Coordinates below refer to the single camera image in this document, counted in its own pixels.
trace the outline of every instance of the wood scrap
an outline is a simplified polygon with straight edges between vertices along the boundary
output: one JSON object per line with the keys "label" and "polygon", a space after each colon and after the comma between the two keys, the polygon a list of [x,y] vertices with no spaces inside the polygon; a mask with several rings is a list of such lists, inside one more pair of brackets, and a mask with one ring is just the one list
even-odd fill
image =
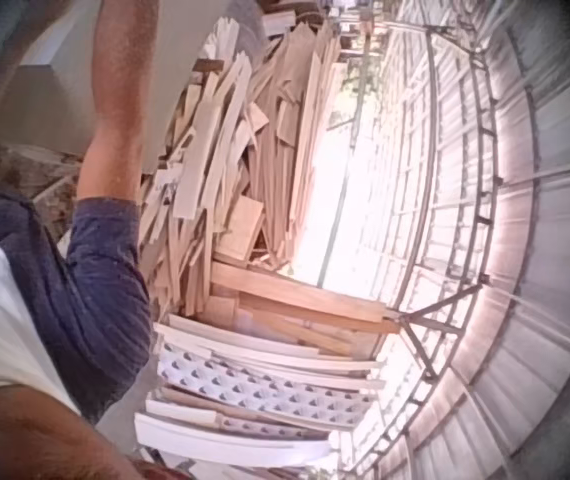
{"label": "wood scrap", "polygon": [[214,250],[214,258],[245,267],[256,243],[263,218],[263,204],[240,196],[230,216],[228,230]]}

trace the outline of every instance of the wooden plank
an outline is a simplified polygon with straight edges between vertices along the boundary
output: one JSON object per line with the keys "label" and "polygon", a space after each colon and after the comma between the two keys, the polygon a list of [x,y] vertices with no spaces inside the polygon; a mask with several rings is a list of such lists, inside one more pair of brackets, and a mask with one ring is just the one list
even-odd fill
{"label": "wooden plank", "polygon": [[225,113],[223,125],[221,127],[216,149],[214,150],[212,163],[210,165],[205,187],[203,189],[203,198],[201,200],[201,205],[204,208],[208,209],[213,209],[216,202],[216,194],[218,193],[221,177],[225,169],[225,160],[227,159],[227,155],[230,149],[232,136],[236,130],[236,124],[238,122],[238,117],[240,116],[243,101],[247,95],[247,86],[249,84],[249,78],[252,73],[252,66],[249,63],[247,56],[239,55],[236,62],[234,63],[234,66],[232,67],[232,70],[237,64],[240,68],[238,81],[236,82],[236,86],[234,88],[232,100],[230,101]]}
{"label": "wooden plank", "polygon": [[205,88],[203,88],[203,95],[201,100],[214,100],[214,92],[216,92],[218,80],[219,76],[215,73],[210,73],[207,75],[207,80],[205,81]]}
{"label": "wooden plank", "polygon": [[269,118],[267,118],[267,115],[265,115],[265,113],[263,113],[263,110],[261,110],[260,107],[254,102],[249,104],[245,118],[252,126],[252,131],[254,133],[258,132],[261,128],[269,123]]}
{"label": "wooden plank", "polygon": [[295,148],[298,146],[296,136],[298,134],[299,112],[298,105],[281,102],[278,112],[278,125],[276,127],[278,138]]}
{"label": "wooden plank", "polygon": [[307,168],[307,155],[309,152],[309,141],[312,130],[312,120],[314,117],[314,106],[316,104],[316,94],[318,92],[318,81],[320,78],[320,60],[318,56],[312,55],[312,64],[305,92],[305,103],[303,105],[303,115],[301,117],[300,135],[298,137],[298,147],[296,150],[296,167],[294,170],[294,184],[292,187],[292,202],[290,208],[290,220],[294,220],[298,211],[299,195],[302,193],[301,183],[303,173]]}
{"label": "wooden plank", "polygon": [[158,265],[158,259],[161,251],[167,242],[167,225],[161,230],[159,238],[152,243],[147,243],[142,249],[139,261],[139,270],[145,282],[147,282],[152,275],[152,272]]}
{"label": "wooden plank", "polygon": [[236,345],[243,348],[252,348],[263,352],[280,353],[304,358],[316,358],[319,355],[318,348],[290,345],[287,343],[274,342],[263,338],[250,337],[236,332],[228,332],[209,325],[188,320],[178,315],[169,315],[169,325],[177,330],[198,335],[210,340]]}
{"label": "wooden plank", "polygon": [[176,122],[174,123],[174,142],[176,142],[174,144],[174,149],[178,148],[178,141],[183,138],[185,129],[194,119],[194,112],[196,112],[196,106],[198,105],[198,101],[201,97],[201,91],[202,88],[200,85],[190,84],[187,86],[183,114],[180,117],[176,117]]}
{"label": "wooden plank", "polygon": [[241,195],[232,209],[228,230],[216,244],[214,254],[245,264],[252,253],[263,216],[263,204]]}
{"label": "wooden plank", "polygon": [[174,217],[190,220],[196,217],[205,167],[212,149],[220,114],[220,105],[211,101],[203,100],[198,106],[194,117],[196,138],[185,152],[183,174],[176,195],[174,195],[172,211]]}
{"label": "wooden plank", "polygon": [[214,244],[214,209],[205,209],[205,255],[203,255],[202,292],[203,302],[209,297],[210,279],[212,277],[212,252]]}
{"label": "wooden plank", "polygon": [[305,328],[296,323],[292,323],[287,317],[278,315],[277,313],[266,312],[264,310],[247,309],[255,321],[267,325],[272,330],[292,336],[303,342],[316,345],[317,347],[336,352],[341,355],[350,356],[352,353],[352,345],[338,338],[330,337],[309,328]]}
{"label": "wooden plank", "polygon": [[258,309],[268,312],[277,313],[286,317],[298,318],[313,323],[321,323],[331,325],[346,330],[354,330],[357,332],[380,333],[380,334],[396,334],[400,331],[398,324],[384,320],[380,323],[362,322],[353,318],[342,315],[334,315],[325,312],[317,312],[307,308],[301,308],[287,303],[270,300],[256,295],[240,293],[240,305],[246,309]]}
{"label": "wooden plank", "polygon": [[292,282],[286,277],[250,272],[218,262],[212,268],[212,282],[277,302],[366,322],[381,322],[385,313],[385,304],[381,302],[350,297]]}
{"label": "wooden plank", "polygon": [[192,71],[199,73],[220,73],[223,71],[224,66],[225,61],[220,59],[199,58],[196,60],[196,63],[192,67]]}
{"label": "wooden plank", "polygon": [[349,360],[327,360],[319,355],[315,358],[294,357],[279,353],[262,352],[245,347],[238,347],[227,343],[210,340],[198,335],[192,335],[180,330],[176,330],[158,323],[154,324],[154,331],[163,335],[165,342],[181,348],[182,345],[197,345],[217,354],[232,358],[237,361],[243,359],[255,360],[274,365],[284,365],[289,367],[305,368],[321,371],[359,371],[381,367],[380,362],[374,361],[349,361]]}
{"label": "wooden plank", "polygon": [[181,299],[181,258],[179,254],[179,222],[174,216],[169,216],[167,225],[167,243],[169,250],[169,278],[171,280],[171,299],[174,305],[178,305]]}
{"label": "wooden plank", "polygon": [[236,298],[210,295],[205,302],[205,309],[196,317],[199,321],[209,325],[226,330],[233,330],[237,307],[238,299]]}

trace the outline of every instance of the metal wall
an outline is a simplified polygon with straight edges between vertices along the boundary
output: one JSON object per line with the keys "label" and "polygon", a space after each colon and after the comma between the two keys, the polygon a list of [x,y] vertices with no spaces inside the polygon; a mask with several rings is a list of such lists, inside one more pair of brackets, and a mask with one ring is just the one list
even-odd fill
{"label": "metal wall", "polygon": [[[436,128],[441,139],[452,129],[458,165],[466,151],[494,156],[502,184],[496,185],[489,282],[472,305],[451,366],[439,372],[433,393],[405,427],[383,435],[367,460],[348,470],[356,478],[570,478],[563,435],[570,433],[569,12],[549,1],[411,0],[401,12],[400,20],[412,23],[462,19],[487,46],[497,151],[474,148],[474,130],[461,133],[466,110],[460,102],[439,105]],[[460,88],[465,81],[461,74]],[[443,121],[444,110],[455,113]],[[462,175],[477,173],[467,168]],[[460,225],[460,216],[441,223],[436,215],[426,218],[426,231]],[[423,265],[425,251],[419,250]],[[444,283],[456,278],[451,270],[443,273]]]}

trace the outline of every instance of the corrugated metal wall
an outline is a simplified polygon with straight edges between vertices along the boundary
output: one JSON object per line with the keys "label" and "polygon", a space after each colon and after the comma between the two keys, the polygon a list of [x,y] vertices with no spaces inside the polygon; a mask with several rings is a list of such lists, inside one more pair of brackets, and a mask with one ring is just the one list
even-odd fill
{"label": "corrugated metal wall", "polygon": [[[419,3],[427,23],[449,8]],[[561,440],[570,432],[570,16],[550,1],[456,3],[479,31],[488,15],[511,10],[486,53],[504,180],[491,286],[479,294],[455,371],[443,375],[408,436],[359,478],[476,479],[499,469],[512,478],[568,478]],[[560,440],[548,449],[540,432],[557,422]],[[554,466],[561,457],[565,470]]]}

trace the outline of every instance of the lumber rack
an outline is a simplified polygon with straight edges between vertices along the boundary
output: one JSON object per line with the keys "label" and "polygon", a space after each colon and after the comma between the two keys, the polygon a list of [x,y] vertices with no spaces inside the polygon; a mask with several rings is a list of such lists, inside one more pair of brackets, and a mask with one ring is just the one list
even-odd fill
{"label": "lumber rack", "polygon": [[[401,18],[411,17],[410,12]],[[462,20],[465,15],[446,15],[441,25],[421,24],[418,10],[414,17],[417,21],[375,23],[375,28],[390,31],[381,89],[392,92],[391,105],[380,106],[380,128],[389,129],[393,145],[376,161],[393,164],[386,170],[393,197],[384,199],[391,213],[383,225],[373,227],[381,217],[380,212],[372,214],[359,244],[364,254],[379,257],[371,296],[389,305],[387,317],[399,323],[403,340],[394,343],[383,336],[373,354],[381,359],[400,345],[411,362],[394,392],[378,394],[369,424],[366,417],[353,432],[339,434],[339,478],[378,478],[375,470],[371,475],[379,458],[396,442],[407,442],[408,426],[449,371],[476,299],[490,283],[485,269],[503,182],[497,174],[496,100],[482,45],[502,16],[484,26],[482,37]],[[363,64],[367,61],[364,55]],[[359,107],[352,132],[359,128]],[[460,118],[460,125],[450,125],[453,117]],[[460,181],[451,182],[446,191],[442,186],[452,169]],[[419,185],[413,191],[408,187],[411,175]],[[348,183],[347,173],[344,191]],[[319,286],[331,262],[344,191]],[[448,240],[442,239],[445,227],[439,224],[443,212],[456,218]],[[449,249],[445,260],[430,254],[438,248]],[[430,294],[425,293],[428,284]],[[372,377],[385,379],[384,370]]]}

